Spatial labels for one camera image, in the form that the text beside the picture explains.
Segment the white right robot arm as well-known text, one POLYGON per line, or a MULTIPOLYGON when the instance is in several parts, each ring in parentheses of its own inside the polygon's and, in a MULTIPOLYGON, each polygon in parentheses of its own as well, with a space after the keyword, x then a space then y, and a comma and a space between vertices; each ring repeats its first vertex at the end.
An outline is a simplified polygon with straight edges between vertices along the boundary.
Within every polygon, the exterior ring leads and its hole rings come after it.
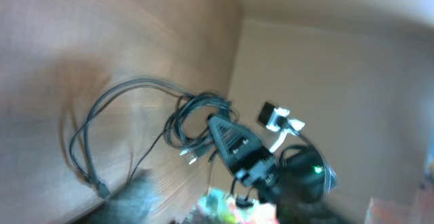
POLYGON ((220 158, 244 187, 255 189, 260 202, 277 207, 279 221, 303 220, 300 204, 317 204, 335 187, 336 175, 314 144, 293 127, 293 119, 279 116, 277 124, 282 137, 295 134, 304 143, 290 145, 274 156, 274 147, 265 147, 251 130, 219 115, 212 116, 208 126, 220 158))

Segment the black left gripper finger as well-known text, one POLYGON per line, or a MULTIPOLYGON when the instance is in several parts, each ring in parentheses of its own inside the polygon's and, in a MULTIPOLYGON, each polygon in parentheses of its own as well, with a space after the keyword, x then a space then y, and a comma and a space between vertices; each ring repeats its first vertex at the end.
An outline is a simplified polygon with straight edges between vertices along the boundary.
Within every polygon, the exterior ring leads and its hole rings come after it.
POLYGON ((152 170, 140 170, 103 204, 75 219, 74 224, 146 223, 158 202, 152 170))

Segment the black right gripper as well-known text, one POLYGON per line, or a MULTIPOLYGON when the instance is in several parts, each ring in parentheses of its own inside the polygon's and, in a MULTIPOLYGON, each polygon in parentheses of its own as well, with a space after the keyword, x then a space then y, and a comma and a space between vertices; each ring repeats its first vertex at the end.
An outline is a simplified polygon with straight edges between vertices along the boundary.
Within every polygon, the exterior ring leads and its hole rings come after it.
POLYGON ((255 133, 221 115, 212 115, 208 127, 224 165, 244 187, 253 187, 260 193, 277 184, 275 156, 268 149, 261 149, 261 140, 255 133))

